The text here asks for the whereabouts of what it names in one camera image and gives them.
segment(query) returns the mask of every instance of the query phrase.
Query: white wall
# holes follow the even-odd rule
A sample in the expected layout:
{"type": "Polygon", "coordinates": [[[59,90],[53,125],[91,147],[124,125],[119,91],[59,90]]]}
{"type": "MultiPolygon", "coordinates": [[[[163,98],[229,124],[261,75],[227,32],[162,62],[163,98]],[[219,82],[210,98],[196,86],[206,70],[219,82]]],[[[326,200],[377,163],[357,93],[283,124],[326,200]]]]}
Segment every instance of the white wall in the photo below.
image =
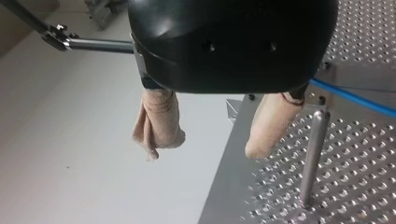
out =
{"type": "Polygon", "coordinates": [[[58,0],[63,11],[87,11],[84,0],[58,0]]]}
{"type": "MultiPolygon", "coordinates": [[[[84,14],[49,21],[128,39],[125,14],[102,33],[84,14]]],[[[198,221],[232,128],[226,96],[180,94],[187,142],[146,162],[131,140],[142,89],[136,69],[132,55],[61,53],[35,34],[1,59],[0,223],[198,221]]]]}
{"type": "MultiPolygon", "coordinates": [[[[47,18],[59,6],[57,0],[19,0],[19,2],[33,11],[39,19],[47,18]]],[[[30,31],[29,27],[0,5],[0,57],[24,39],[30,31]]]]}

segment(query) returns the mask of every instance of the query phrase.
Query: metal arm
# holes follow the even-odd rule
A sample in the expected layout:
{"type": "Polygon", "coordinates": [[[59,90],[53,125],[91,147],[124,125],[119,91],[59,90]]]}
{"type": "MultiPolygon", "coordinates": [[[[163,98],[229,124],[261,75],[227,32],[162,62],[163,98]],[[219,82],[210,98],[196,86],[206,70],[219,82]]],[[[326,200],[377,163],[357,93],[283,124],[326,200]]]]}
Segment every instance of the metal arm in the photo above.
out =
{"type": "Polygon", "coordinates": [[[58,50],[85,49],[117,53],[134,53],[133,43],[118,40],[81,39],[78,35],[67,35],[67,27],[53,27],[41,21],[16,0],[0,0],[0,4],[15,14],[21,21],[41,34],[48,44],[58,50]]]}

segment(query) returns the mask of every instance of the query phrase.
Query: gray surface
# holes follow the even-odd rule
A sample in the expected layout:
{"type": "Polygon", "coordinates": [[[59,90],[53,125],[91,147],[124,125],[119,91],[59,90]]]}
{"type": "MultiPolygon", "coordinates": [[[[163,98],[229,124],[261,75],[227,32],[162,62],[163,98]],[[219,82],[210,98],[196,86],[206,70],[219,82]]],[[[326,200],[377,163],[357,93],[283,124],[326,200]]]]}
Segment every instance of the gray surface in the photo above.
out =
{"type": "MultiPolygon", "coordinates": [[[[395,0],[340,0],[337,30],[318,77],[395,107],[395,0]]],[[[299,204],[313,115],[306,107],[266,160],[245,157],[261,97],[245,97],[199,224],[396,223],[394,119],[310,87],[308,104],[327,97],[332,119],[314,186],[314,206],[299,204]]]]}
{"type": "Polygon", "coordinates": [[[388,118],[354,120],[332,112],[314,186],[314,210],[305,211],[297,196],[316,109],[304,109],[268,160],[254,161],[245,157],[244,148],[260,99],[251,102],[246,97],[242,103],[200,224],[349,223],[352,218],[374,224],[394,219],[396,126],[389,125],[388,118]],[[357,216],[360,210],[364,218],[357,216]]]}
{"type": "Polygon", "coordinates": [[[395,7],[394,0],[339,0],[337,27],[324,57],[337,65],[333,83],[396,91],[395,7]]]}

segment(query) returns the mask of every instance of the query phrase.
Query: screw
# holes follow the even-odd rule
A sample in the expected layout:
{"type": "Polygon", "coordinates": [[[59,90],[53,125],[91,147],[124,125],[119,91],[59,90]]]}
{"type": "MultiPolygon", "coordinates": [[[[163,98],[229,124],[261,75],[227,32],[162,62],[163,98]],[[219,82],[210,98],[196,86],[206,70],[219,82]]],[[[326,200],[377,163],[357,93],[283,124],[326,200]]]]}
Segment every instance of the screw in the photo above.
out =
{"type": "Polygon", "coordinates": [[[254,94],[249,94],[249,95],[248,95],[248,99],[249,99],[250,101],[254,101],[254,100],[256,99],[256,96],[255,96],[254,94]]]}

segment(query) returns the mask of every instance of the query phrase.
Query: bolt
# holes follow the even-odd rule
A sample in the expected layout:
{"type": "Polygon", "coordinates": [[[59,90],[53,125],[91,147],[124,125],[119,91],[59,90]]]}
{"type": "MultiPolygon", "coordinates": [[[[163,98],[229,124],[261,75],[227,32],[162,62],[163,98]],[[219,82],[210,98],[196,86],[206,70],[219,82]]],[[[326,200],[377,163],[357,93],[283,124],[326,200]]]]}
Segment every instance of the bolt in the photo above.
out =
{"type": "Polygon", "coordinates": [[[248,95],[248,99],[249,99],[250,101],[254,101],[254,100],[256,99],[256,96],[255,96],[254,94],[249,94],[249,95],[248,95]]]}
{"type": "Polygon", "coordinates": [[[66,25],[58,24],[58,25],[56,26],[56,29],[59,30],[59,31],[66,31],[66,30],[67,30],[67,26],[66,26],[66,25]]]}

